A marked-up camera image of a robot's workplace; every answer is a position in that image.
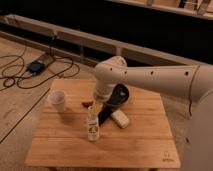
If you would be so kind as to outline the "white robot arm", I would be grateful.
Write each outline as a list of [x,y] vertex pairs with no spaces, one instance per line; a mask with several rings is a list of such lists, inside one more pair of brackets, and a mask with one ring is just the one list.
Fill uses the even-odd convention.
[[105,102],[116,84],[188,99],[196,104],[180,171],[213,171],[213,65],[128,67],[113,56],[94,68],[93,97]]

